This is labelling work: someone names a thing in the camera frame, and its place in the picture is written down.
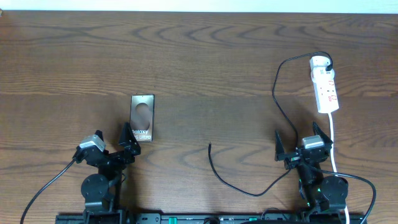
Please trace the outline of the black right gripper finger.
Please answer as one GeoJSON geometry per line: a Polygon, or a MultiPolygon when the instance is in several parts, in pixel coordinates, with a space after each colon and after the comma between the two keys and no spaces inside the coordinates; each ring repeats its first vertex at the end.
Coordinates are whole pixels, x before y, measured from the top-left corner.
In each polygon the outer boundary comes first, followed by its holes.
{"type": "Polygon", "coordinates": [[[275,161],[283,161],[285,151],[278,131],[275,131],[275,161]]]}
{"type": "Polygon", "coordinates": [[[329,136],[327,136],[319,127],[319,125],[314,121],[312,123],[312,128],[313,128],[313,133],[315,135],[319,135],[322,141],[324,142],[324,145],[332,145],[333,141],[330,139],[329,136]]]}

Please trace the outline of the bronze Galaxy smartphone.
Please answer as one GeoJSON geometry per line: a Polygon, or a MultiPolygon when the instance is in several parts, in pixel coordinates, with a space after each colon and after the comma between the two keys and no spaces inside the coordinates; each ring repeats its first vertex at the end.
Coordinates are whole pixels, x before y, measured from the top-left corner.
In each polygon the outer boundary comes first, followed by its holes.
{"type": "Polygon", "coordinates": [[[155,95],[132,95],[130,126],[138,142],[152,142],[155,95]]]}

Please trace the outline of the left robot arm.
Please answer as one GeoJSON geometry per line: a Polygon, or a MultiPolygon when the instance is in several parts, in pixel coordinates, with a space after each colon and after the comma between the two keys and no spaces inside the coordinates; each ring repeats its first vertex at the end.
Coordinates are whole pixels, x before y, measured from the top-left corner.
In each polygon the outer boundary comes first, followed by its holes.
{"type": "Polygon", "coordinates": [[[81,194],[85,198],[84,223],[132,223],[134,217],[128,209],[120,206],[123,170],[134,163],[141,153],[141,147],[134,137],[131,126],[126,122],[119,138],[122,151],[110,153],[106,150],[103,133],[97,130],[85,137],[76,147],[73,159],[76,163],[86,161],[98,169],[81,184],[81,194]]]}

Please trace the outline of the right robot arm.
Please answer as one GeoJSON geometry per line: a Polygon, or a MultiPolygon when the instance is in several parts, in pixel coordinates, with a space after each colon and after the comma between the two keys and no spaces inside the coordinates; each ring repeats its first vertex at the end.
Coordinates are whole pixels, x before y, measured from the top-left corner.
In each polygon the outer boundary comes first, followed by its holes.
{"type": "Polygon", "coordinates": [[[275,134],[275,160],[283,161],[287,170],[297,169],[299,192],[308,202],[300,217],[309,222],[315,215],[338,216],[346,208],[348,181],[335,175],[324,176],[320,163],[329,158],[333,141],[313,123],[313,136],[302,139],[294,152],[286,153],[278,133],[275,134]]]}

